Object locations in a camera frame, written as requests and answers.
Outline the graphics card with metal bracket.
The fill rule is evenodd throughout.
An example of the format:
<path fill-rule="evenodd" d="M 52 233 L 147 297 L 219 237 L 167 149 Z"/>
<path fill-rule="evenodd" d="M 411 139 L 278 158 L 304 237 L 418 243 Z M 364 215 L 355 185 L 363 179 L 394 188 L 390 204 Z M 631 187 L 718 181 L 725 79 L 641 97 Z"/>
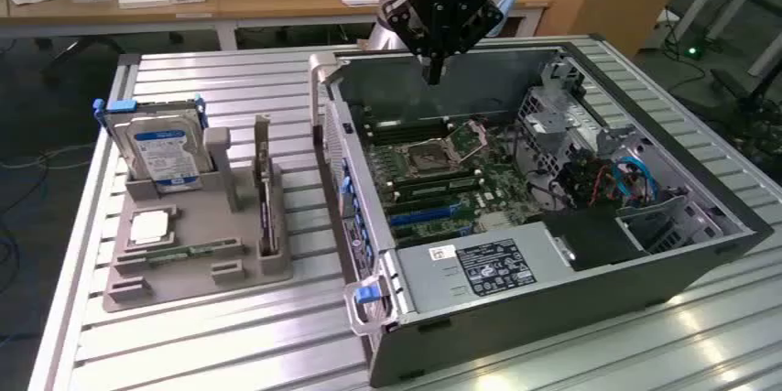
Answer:
<path fill-rule="evenodd" d="M 264 259 L 287 252 L 283 180 L 270 155 L 268 128 L 270 119 L 258 114 L 254 119 L 254 184 L 260 206 L 259 254 Z"/>

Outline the wooden desk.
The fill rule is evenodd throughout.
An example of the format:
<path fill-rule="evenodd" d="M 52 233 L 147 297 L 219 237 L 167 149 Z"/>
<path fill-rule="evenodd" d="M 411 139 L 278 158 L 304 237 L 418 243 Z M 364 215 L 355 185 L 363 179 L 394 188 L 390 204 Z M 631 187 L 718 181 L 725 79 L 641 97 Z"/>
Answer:
<path fill-rule="evenodd" d="M 121 9 L 116 2 L 13 5 L 0 0 L 0 38 L 208 30 L 223 50 L 236 49 L 240 28 L 362 24 L 374 19 L 374 6 L 347 6 L 342 0 L 206 0 L 140 9 Z"/>

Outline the metal socket cover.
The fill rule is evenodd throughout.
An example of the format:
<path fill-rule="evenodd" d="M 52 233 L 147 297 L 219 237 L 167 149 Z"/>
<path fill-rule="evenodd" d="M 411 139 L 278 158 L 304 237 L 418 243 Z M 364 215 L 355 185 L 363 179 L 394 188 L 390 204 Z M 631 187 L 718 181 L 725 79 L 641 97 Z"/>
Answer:
<path fill-rule="evenodd" d="M 487 146 L 486 128 L 475 120 L 468 120 L 448 136 L 454 151 L 464 159 Z"/>

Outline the perforated metal drive cage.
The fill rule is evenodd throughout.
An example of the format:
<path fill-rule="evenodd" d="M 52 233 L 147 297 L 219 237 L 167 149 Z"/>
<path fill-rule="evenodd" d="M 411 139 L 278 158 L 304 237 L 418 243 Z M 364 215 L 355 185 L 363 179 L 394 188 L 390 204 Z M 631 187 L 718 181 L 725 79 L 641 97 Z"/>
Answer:
<path fill-rule="evenodd" d="M 586 75 L 570 57 L 543 67 L 540 83 L 528 88 L 518 109 L 522 144 L 515 151 L 524 170 L 555 177 L 579 158 L 610 156 L 610 129 L 583 101 Z"/>

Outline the CPU socket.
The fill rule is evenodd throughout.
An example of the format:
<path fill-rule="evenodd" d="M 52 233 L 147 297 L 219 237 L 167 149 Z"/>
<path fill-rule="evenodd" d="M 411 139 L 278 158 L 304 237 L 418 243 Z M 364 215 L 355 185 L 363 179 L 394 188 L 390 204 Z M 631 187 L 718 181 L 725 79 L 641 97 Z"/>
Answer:
<path fill-rule="evenodd" d="M 403 148 L 410 174 L 415 177 L 443 173 L 455 167 L 448 148 L 440 139 L 432 139 Z"/>

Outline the dark installed RAM stick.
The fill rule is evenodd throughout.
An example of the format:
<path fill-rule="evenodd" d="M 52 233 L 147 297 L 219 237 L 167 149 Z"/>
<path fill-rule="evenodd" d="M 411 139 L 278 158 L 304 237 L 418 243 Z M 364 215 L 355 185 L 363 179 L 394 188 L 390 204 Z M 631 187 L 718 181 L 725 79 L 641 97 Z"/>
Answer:
<path fill-rule="evenodd" d="M 446 194 L 458 194 L 471 190 L 479 190 L 483 183 L 484 179 L 479 177 L 419 182 L 403 186 L 396 186 L 392 189 L 392 195 L 396 199 L 420 199 Z"/>

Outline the green motherboard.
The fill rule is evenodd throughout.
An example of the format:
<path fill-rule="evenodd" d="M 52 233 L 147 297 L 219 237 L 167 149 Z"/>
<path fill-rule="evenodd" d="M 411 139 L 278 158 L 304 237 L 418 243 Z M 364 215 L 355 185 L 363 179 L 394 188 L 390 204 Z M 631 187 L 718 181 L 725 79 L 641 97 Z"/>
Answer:
<path fill-rule="evenodd" d="M 487 146 L 462 159 L 448 136 L 471 119 L 486 128 Z M 388 225 L 399 248 L 504 229 L 540 218 L 543 208 L 530 194 L 527 177 L 514 163 L 507 135 L 508 130 L 492 126 L 482 115 L 363 124 L 362 147 L 387 222 L 395 214 L 459 205 L 451 218 L 396 227 Z M 403 148 L 432 139 L 446 144 L 455 167 L 443 173 L 415 177 L 408 171 Z M 396 199 L 392 195 L 396 186 L 467 177 L 484 179 L 479 190 L 420 199 Z"/>

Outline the long PCIe expansion slot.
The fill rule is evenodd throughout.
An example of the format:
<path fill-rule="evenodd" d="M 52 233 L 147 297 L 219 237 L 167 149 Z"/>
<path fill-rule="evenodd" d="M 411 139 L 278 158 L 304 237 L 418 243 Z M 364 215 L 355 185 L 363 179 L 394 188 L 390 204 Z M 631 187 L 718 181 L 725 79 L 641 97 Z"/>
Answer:
<path fill-rule="evenodd" d="M 392 227 L 404 226 L 412 223 L 424 223 L 439 219 L 451 218 L 459 210 L 459 205 L 452 204 L 444 207 L 426 209 L 418 212 L 395 214 L 388 217 L 388 225 Z"/>

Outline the black floor stand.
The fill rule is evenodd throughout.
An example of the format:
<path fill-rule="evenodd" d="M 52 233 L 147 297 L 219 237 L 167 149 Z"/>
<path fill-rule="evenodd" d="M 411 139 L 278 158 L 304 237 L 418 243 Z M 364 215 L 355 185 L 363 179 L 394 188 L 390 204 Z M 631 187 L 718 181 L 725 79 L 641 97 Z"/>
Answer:
<path fill-rule="evenodd" d="M 738 137 L 751 140 L 757 149 L 769 155 L 782 154 L 782 101 L 767 98 L 767 92 L 782 73 L 782 60 L 761 77 L 749 90 L 734 76 L 722 69 L 710 70 L 713 87 L 733 97 L 729 106 L 729 126 Z"/>

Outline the hard disk with blue label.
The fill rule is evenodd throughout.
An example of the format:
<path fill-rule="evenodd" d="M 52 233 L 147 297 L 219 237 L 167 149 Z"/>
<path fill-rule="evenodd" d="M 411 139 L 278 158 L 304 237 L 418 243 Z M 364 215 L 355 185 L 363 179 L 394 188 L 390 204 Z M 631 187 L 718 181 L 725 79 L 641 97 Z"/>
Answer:
<path fill-rule="evenodd" d="M 159 194 L 198 190 L 200 175 L 210 170 L 203 150 L 203 128 L 180 115 L 133 117 L 115 124 L 115 133 L 131 170 L 132 180 L 147 180 Z"/>

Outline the blue plastic disk caddy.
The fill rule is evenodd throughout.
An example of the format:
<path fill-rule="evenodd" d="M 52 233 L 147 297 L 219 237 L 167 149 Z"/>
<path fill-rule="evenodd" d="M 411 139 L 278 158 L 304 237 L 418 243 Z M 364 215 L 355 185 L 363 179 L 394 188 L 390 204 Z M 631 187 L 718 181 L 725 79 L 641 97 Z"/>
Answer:
<path fill-rule="evenodd" d="M 206 103 L 202 98 L 196 97 L 194 99 L 186 99 L 183 101 L 161 101 L 161 102 L 141 102 L 137 100 L 120 100 L 115 102 L 107 102 L 104 100 L 97 99 L 93 102 L 93 115 L 95 119 L 97 120 L 99 124 L 103 128 L 107 129 L 108 135 L 113 140 L 117 148 L 121 151 L 123 158 L 125 160 L 124 154 L 128 152 L 128 149 L 121 146 L 119 141 L 119 136 L 115 133 L 115 129 L 112 128 L 115 124 L 120 122 L 127 122 L 133 117 L 141 116 L 163 116 L 163 115 L 186 115 L 194 118 L 203 128 L 203 139 L 202 144 L 204 141 L 204 132 L 208 128 L 207 116 L 206 116 Z M 206 153 L 206 157 L 210 160 L 208 153 L 206 152 L 204 144 L 203 150 Z"/>

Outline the grey metal disk bay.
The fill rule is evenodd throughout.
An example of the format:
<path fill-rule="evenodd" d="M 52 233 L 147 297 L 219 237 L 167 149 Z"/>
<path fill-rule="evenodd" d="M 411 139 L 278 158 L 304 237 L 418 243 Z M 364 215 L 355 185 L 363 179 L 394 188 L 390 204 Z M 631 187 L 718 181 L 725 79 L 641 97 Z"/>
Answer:
<path fill-rule="evenodd" d="M 617 221 L 635 248 L 653 255 L 722 238 L 725 230 L 689 195 L 623 207 Z"/>

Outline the black chair base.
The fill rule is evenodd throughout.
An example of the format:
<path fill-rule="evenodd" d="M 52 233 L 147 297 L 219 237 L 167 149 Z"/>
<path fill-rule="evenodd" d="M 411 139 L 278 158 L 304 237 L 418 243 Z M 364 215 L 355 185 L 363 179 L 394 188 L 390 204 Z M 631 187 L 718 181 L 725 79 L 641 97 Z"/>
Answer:
<path fill-rule="evenodd" d="M 169 31 L 167 33 L 168 43 L 179 45 L 184 42 L 184 37 L 180 32 Z M 33 43 L 39 50 L 52 50 L 52 38 L 33 38 Z M 41 81 L 48 88 L 59 86 L 61 80 L 57 75 L 57 70 L 72 60 L 80 53 L 93 46 L 103 46 L 116 55 L 121 56 L 127 53 L 115 38 L 108 35 L 88 35 L 76 37 L 76 40 L 69 46 L 63 49 L 52 58 L 45 67 L 40 70 Z"/>

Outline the grey printed parts rack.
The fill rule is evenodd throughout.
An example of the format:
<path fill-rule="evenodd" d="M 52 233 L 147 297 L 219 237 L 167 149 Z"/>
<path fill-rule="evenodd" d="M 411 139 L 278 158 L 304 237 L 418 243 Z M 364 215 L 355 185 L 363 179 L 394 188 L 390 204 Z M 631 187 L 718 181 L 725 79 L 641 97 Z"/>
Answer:
<path fill-rule="evenodd" d="M 216 171 L 204 174 L 200 179 L 200 189 L 145 198 L 139 183 L 128 184 L 103 290 L 103 309 L 107 312 L 282 282 L 294 275 L 288 234 L 283 255 L 264 259 L 259 254 L 260 206 L 254 184 L 254 161 L 244 168 L 230 166 L 224 156 L 230 140 L 226 128 L 208 129 L 206 138 L 208 151 L 220 157 Z M 135 214 L 157 210 L 169 214 L 167 236 L 159 243 L 131 245 Z M 242 241 L 243 255 L 200 257 L 152 265 L 139 261 L 116 262 L 124 254 L 226 239 Z"/>

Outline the grey power supply unit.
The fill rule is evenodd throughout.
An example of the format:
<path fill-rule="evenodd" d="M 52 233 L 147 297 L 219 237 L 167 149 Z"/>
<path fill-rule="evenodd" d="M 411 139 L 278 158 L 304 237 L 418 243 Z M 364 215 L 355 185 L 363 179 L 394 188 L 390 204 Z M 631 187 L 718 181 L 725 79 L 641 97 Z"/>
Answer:
<path fill-rule="evenodd" d="M 414 310 L 430 313 L 565 280 L 575 253 L 530 223 L 406 248 L 398 260 Z"/>

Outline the silver CPU chip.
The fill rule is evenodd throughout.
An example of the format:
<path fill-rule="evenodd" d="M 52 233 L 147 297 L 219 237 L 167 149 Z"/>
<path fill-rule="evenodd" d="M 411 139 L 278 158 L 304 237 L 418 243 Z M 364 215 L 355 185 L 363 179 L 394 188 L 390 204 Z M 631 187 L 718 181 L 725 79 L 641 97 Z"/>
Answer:
<path fill-rule="evenodd" d="M 169 214 L 163 210 L 136 213 L 131 222 L 131 245 L 161 242 L 168 233 L 168 219 Z"/>

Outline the green RAM stick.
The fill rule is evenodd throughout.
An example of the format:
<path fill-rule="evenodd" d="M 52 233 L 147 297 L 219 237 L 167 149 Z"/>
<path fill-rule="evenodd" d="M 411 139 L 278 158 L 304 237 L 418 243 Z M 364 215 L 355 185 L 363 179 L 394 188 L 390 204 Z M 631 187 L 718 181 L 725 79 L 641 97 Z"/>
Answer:
<path fill-rule="evenodd" d="M 116 258 L 116 262 L 125 264 L 139 261 L 152 265 L 200 257 L 223 257 L 243 254 L 244 244 L 242 241 L 239 239 L 226 239 L 206 244 L 161 248 L 140 254 L 124 254 Z"/>

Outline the black open PC case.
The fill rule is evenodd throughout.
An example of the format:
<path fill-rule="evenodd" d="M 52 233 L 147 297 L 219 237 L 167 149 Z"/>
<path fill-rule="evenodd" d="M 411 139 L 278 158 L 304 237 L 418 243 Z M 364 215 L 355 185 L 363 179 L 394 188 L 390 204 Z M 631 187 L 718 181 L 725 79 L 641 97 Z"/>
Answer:
<path fill-rule="evenodd" d="M 610 129 L 610 156 L 579 158 L 555 177 L 524 170 L 518 109 L 544 65 L 570 57 L 586 75 L 583 101 Z M 311 116 L 331 228 L 347 281 L 343 298 L 364 344 L 370 383 L 395 385 L 669 301 L 715 267 L 773 233 L 729 181 L 695 155 L 730 159 L 665 91 L 615 49 L 593 38 L 490 43 L 452 57 L 428 85 L 418 59 L 400 50 L 311 55 Z M 543 208 L 543 223 L 575 253 L 574 274 L 518 294 L 419 313 L 406 291 L 396 246 L 362 147 L 363 124 L 484 116 L 508 130 L 514 163 Z M 725 230 L 715 240 L 649 255 L 617 211 L 689 195 Z M 378 290 L 356 304 L 355 291 Z"/>

